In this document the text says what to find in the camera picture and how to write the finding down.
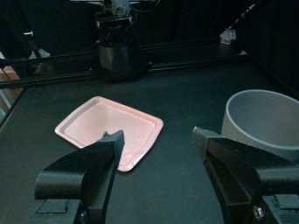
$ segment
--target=square plate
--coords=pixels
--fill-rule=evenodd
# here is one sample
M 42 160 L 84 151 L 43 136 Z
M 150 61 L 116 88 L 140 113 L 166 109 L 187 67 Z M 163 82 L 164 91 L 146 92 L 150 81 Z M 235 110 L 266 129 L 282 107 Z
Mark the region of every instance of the square plate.
M 79 148 L 94 144 L 104 135 L 123 130 L 126 146 L 118 169 L 130 171 L 146 153 L 164 126 L 162 119 L 103 97 L 90 99 L 55 129 Z

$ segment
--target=black tabletop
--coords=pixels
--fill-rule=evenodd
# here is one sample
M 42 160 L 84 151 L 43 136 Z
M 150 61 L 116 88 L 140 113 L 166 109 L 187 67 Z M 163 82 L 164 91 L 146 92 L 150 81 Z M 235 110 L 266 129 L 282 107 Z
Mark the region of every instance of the black tabletop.
M 55 127 L 94 96 L 163 119 L 152 149 L 132 171 L 116 174 L 107 223 L 223 223 L 192 128 L 220 133 L 228 98 L 251 88 L 281 91 L 243 62 L 154 72 L 120 83 L 91 80 L 26 89 L 0 128 L 0 223 L 26 223 L 34 213 L 39 172 L 78 149 Z

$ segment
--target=gray bowl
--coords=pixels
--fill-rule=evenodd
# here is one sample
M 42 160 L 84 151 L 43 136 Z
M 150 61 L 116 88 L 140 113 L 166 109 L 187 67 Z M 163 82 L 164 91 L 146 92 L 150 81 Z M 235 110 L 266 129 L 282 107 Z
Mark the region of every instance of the gray bowl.
M 267 90 L 246 90 L 227 102 L 222 135 L 299 162 L 299 101 Z

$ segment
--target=screw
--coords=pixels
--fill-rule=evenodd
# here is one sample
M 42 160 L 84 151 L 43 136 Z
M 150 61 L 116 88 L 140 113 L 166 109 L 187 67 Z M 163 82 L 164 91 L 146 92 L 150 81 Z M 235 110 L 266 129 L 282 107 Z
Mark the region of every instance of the screw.
M 266 217 L 263 209 L 258 206 L 254 206 L 254 215 L 258 221 L 262 221 Z

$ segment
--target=pink plate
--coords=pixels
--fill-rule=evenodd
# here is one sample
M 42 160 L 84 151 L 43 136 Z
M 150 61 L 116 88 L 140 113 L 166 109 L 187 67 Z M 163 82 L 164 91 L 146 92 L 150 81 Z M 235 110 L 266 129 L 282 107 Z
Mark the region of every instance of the pink plate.
M 63 120 L 55 132 L 79 148 L 94 144 L 119 130 L 126 134 L 126 147 L 118 169 L 130 171 L 146 153 L 164 126 L 162 119 L 103 97 L 90 99 Z

